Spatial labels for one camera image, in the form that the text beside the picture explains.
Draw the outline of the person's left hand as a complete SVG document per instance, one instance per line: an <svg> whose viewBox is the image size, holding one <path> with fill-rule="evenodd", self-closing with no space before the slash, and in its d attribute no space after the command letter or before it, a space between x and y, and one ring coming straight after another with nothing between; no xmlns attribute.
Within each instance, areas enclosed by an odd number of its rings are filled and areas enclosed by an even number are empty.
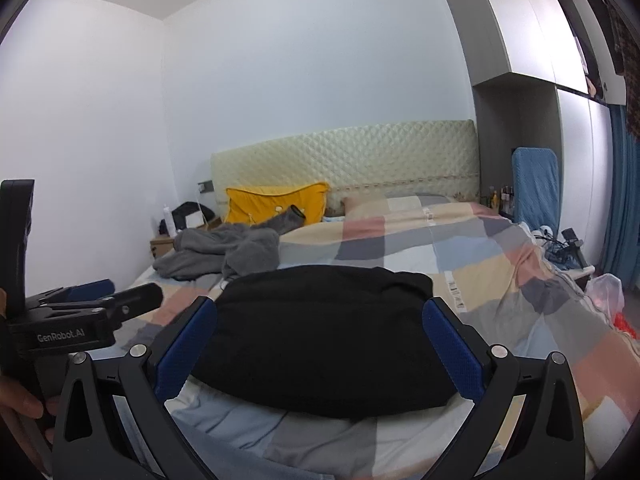
<svg viewBox="0 0 640 480"><path fill-rule="evenodd" d="M1 419L43 479L52 478L50 452L44 450L43 439L50 445L54 442L58 404L59 396L42 403L19 382L1 373ZM36 420L45 414L53 420L42 436L37 431Z"/></svg>

